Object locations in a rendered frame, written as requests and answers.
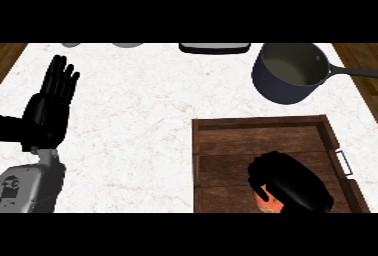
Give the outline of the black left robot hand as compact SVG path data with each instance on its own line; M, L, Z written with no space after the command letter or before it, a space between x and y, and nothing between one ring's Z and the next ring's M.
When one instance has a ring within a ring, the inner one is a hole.
M69 105L79 73L66 57L51 59L40 92L28 101L20 118L0 115L0 142L17 142L23 152L54 149L63 142Z

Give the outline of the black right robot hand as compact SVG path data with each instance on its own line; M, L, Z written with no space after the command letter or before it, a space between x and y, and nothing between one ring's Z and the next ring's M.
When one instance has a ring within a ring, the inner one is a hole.
M264 202L267 194L283 204L280 213L329 213L333 206L324 184L311 170L285 153L273 151L248 165L249 186Z

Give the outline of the orange squash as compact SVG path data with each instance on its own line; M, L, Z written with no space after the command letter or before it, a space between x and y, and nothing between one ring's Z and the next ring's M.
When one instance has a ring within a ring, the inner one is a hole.
M270 193L267 193L267 197L268 200L264 201L258 194L254 194L257 207L262 213L279 213L283 208L283 204Z

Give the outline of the brown wooden tray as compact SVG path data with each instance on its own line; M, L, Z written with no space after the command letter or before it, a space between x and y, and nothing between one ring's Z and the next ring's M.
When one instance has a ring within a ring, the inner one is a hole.
M271 151L293 157L317 175L333 197L335 213L369 211L358 185L338 161L339 144L323 115L196 119L192 130L198 213L260 211L248 183L248 165Z

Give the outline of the dark blue pot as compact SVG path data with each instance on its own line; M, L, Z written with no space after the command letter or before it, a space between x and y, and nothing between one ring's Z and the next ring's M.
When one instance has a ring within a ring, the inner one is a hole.
M251 71L254 87L271 102L301 102L336 74L378 79L378 71L341 68L313 43L264 43Z

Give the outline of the black flat appliance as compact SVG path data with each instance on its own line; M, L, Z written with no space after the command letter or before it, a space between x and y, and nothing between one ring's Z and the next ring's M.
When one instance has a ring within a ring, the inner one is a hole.
M178 49L184 53L224 55L240 54L249 50L249 43L180 43Z

